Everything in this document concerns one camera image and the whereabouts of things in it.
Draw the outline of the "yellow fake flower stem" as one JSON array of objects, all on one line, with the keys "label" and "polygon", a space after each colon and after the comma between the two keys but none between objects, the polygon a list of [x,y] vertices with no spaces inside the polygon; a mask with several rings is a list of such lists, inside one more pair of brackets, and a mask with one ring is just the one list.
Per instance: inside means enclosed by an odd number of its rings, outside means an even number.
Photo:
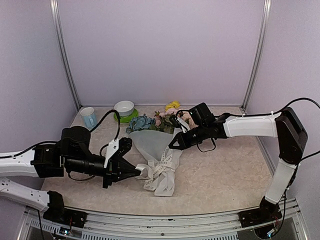
[{"label": "yellow fake flower stem", "polygon": [[180,102],[175,100],[175,101],[172,101],[170,103],[168,103],[166,106],[165,106],[165,110],[169,110],[169,109],[176,109],[180,106]]}]

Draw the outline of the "pink fake flower bunch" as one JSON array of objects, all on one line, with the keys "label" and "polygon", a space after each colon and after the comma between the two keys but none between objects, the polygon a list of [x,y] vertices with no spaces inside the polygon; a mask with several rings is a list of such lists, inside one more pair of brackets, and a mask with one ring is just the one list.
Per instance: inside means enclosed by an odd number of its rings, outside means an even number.
[{"label": "pink fake flower bunch", "polygon": [[186,109],[169,108],[166,111],[155,111],[154,112],[154,123],[150,125],[149,130],[164,132],[173,134],[175,126],[171,122],[170,117],[179,117],[185,123],[188,124],[189,128],[192,129],[196,126],[190,113]]}]

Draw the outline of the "cream printed ribbon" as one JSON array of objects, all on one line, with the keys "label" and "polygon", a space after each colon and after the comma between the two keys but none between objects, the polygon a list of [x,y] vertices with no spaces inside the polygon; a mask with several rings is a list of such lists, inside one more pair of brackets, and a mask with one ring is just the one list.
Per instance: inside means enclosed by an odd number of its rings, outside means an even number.
[{"label": "cream printed ribbon", "polygon": [[168,147],[160,160],[149,159],[147,164],[139,163],[135,169],[140,171],[136,179],[144,180],[143,188],[154,192],[158,197],[170,197],[175,191],[175,171],[180,163],[181,151]]}]

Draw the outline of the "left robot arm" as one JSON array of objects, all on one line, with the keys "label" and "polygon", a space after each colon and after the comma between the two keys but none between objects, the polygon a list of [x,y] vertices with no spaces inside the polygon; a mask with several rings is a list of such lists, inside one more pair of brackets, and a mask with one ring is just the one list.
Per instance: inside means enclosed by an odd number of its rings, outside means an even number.
[{"label": "left robot arm", "polygon": [[141,170],[124,159],[124,155],[132,148],[130,138],[116,138],[109,142],[105,156],[90,152],[90,139],[91,132],[88,129],[74,126],[64,128],[59,141],[43,141],[21,152],[1,155],[1,195],[42,212],[45,220],[83,228],[88,214],[66,208],[60,193],[34,190],[14,183],[8,177],[46,179],[76,172],[101,177],[102,187],[106,189],[112,183],[141,175]]}]

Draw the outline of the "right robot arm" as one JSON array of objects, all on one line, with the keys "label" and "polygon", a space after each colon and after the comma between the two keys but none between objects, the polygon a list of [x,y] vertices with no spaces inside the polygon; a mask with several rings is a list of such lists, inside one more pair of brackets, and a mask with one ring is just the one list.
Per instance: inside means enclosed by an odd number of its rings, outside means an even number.
[{"label": "right robot arm", "polygon": [[271,137],[278,140],[279,161],[270,186],[259,207],[239,212],[243,228],[268,223],[281,218],[279,202],[293,183],[297,168],[303,159],[308,134],[291,107],[277,112],[257,115],[233,115],[223,113],[214,116],[206,103],[202,102],[188,110],[195,128],[190,130],[172,116],[170,121],[181,128],[168,147],[172,150],[185,150],[210,139],[227,139],[243,136]]}]

